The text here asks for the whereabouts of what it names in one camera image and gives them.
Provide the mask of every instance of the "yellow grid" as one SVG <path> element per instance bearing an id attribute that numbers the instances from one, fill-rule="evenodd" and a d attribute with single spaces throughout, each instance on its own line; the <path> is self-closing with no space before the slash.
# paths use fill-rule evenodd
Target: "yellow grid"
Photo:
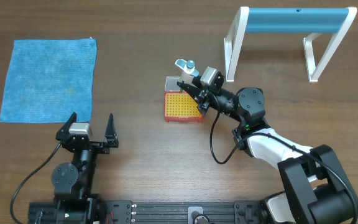
<path id="1" fill-rule="evenodd" d="M 165 116 L 202 118 L 197 103 L 187 93 L 165 94 Z"/>

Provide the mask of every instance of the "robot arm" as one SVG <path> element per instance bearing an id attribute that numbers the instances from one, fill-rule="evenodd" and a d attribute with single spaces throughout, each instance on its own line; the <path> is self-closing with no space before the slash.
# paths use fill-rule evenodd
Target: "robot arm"
<path id="1" fill-rule="evenodd" d="M 302 146 L 278 135 L 264 118 L 261 89 L 242 88 L 233 94 L 222 89 L 224 76 L 210 67 L 202 76 L 181 80 L 178 86 L 197 102 L 201 114 L 214 108 L 218 114 L 238 121 L 238 127 L 232 130 L 238 148 L 280 172 L 285 193 L 264 200 L 266 212 L 262 216 L 267 223 L 341 223 L 357 219 L 358 198 L 334 151 L 325 145 Z M 328 184 L 313 189 L 310 182 L 317 179 L 327 179 Z"/>

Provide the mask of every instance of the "white frame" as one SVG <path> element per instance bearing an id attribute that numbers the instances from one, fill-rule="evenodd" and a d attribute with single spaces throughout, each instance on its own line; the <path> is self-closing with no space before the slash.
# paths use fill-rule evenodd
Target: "white frame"
<path id="1" fill-rule="evenodd" d="M 319 37 L 320 33 L 312 33 L 303 39 L 303 47 L 305 49 L 306 67 L 308 70 L 309 82 L 317 82 L 324 68 L 333 56 L 338 45 L 341 43 L 346 32 L 349 30 L 353 20 L 357 14 L 356 7 L 348 7 L 349 13 L 342 23 L 338 32 L 333 34 L 320 62 L 314 62 L 312 41 Z M 224 63 L 226 70 L 226 81 L 234 82 L 234 74 L 236 72 L 237 63 L 241 51 L 242 41 L 246 34 L 246 27 L 249 15 L 249 7 L 240 7 L 230 26 L 229 32 L 224 38 Z"/>

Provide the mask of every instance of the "wooden table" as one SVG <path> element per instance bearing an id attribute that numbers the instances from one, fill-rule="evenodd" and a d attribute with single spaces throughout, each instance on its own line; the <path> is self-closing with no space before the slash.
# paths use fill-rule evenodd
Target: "wooden table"
<path id="1" fill-rule="evenodd" d="M 237 151 L 223 166 L 209 152 L 215 112 L 203 123 L 166 123 L 166 76 L 178 58 L 224 70 L 223 38 L 240 6 L 347 7 L 358 1 L 0 1 L 0 108 L 16 39 L 98 41 L 94 70 L 94 139 L 103 140 L 114 114 L 118 149 L 98 157 L 93 192 L 106 200 L 233 202 L 260 200 L 283 190 L 279 173 Z M 358 194 L 358 14 L 318 83 L 308 83 L 305 35 L 246 35 L 236 82 L 264 90 L 266 119 L 276 131 L 307 146 L 331 146 Z M 328 35 L 314 43 L 320 58 Z M 9 202 L 20 182 L 53 151 L 62 124 L 0 123 L 0 223 L 12 223 Z M 222 116 L 214 148 L 232 149 L 237 123 Z M 53 198 L 50 176 L 72 154 L 61 149 L 22 188 L 16 216 L 26 221 L 29 202 Z"/>

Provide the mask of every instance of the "blue cap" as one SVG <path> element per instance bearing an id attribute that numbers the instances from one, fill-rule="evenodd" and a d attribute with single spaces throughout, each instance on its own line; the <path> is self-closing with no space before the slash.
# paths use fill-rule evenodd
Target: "blue cap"
<path id="1" fill-rule="evenodd" d="M 193 60 L 189 60 L 186 63 L 186 66 L 190 69 L 194 68 L 195 65 L 196 65 L 196 63 Z"/>

